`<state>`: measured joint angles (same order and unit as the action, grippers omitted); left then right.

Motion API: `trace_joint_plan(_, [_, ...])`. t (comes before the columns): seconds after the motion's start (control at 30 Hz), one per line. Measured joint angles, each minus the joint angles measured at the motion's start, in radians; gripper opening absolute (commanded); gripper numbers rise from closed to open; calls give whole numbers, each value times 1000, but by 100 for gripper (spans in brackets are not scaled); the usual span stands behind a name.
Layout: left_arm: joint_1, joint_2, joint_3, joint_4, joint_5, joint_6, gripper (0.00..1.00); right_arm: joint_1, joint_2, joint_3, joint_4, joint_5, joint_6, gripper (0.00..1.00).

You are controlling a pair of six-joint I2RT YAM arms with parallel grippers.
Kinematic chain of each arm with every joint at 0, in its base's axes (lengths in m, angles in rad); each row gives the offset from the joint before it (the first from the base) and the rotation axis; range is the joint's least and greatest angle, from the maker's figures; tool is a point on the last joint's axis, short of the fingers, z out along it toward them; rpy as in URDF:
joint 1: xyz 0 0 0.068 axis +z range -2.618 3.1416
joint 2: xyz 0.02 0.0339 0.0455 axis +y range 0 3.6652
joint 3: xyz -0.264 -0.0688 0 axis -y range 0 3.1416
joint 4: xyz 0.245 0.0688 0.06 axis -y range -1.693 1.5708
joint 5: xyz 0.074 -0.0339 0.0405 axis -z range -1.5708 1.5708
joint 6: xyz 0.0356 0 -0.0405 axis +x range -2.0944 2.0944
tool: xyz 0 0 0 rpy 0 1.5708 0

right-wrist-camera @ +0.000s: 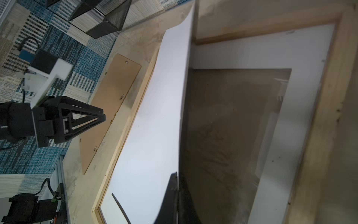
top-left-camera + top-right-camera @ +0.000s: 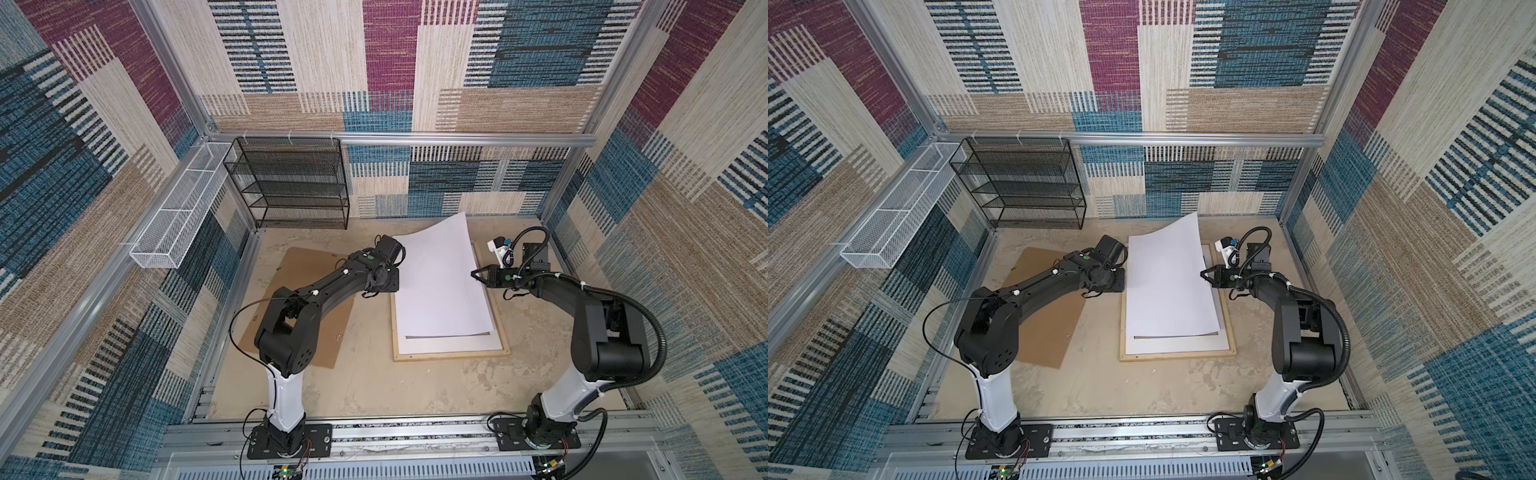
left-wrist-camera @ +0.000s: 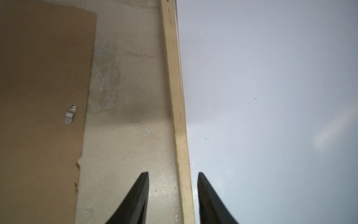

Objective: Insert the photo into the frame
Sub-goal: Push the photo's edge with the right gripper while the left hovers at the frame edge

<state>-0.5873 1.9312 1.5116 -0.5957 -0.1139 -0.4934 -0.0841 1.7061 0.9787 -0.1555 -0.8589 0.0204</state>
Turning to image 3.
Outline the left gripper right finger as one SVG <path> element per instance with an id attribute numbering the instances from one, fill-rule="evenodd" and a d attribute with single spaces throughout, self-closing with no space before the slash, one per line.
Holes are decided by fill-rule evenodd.
<path id="1" fill-rule="evenodd" d="M 197 189 L 201 224 L 239 224 L 202 172 L 198 174 Z"/>

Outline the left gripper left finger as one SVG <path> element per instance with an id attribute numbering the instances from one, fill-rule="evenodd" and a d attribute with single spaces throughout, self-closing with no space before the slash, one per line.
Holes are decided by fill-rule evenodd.
<path id="1" fill-rule="evenodd" d="M 142 172 L 107 224 L 145 224 L 149 173 Z"/>

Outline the wooden picture frame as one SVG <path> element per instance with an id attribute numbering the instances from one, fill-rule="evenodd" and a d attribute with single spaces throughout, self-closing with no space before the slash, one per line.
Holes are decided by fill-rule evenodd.
<path id="1" fill-rule="evenodd" d="M 182 223 L 194 224 L 194 199 L 186 131 L 176 1 L 160 1 L 160 11 L 163 24 L 167 76 L 170 91 Z"/>

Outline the brown cardboard backing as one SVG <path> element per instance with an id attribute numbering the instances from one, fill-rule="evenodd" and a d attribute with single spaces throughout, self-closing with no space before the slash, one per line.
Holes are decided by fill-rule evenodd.
<path id="1" fill-rule="evenodd" d="M 96 21 L 83 9 L 1 1 L 3 224 L 75 221 Z"/>

